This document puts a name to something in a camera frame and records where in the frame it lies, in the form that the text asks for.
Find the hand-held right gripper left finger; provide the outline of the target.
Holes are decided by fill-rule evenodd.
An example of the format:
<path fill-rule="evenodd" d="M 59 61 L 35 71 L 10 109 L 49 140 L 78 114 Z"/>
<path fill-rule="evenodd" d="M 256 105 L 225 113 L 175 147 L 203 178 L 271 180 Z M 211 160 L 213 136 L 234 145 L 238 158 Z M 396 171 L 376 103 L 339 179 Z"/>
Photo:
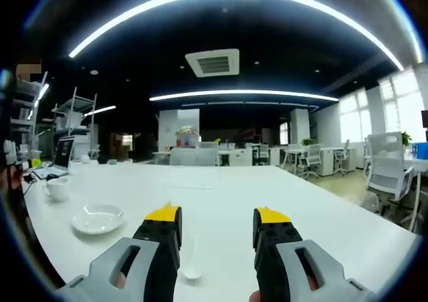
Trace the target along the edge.
<path fill-rule="evenodd" d="M 55 291 L 56 301 L 172 301 L 180 267 L 182 210 L 167 204 Z"/>

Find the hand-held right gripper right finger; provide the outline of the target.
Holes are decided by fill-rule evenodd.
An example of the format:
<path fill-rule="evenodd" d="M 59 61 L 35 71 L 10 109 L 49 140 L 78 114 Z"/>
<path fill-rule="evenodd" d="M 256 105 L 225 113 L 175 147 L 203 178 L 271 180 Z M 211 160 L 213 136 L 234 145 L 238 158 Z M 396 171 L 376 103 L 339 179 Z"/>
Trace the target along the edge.
<path fill-rule="evenodd" d="M 344 276 L 344 267 L 313 240 L 304 240 L 283 213 L 253 212 L 254 267 L 261 301 L 374 301 Z"/>

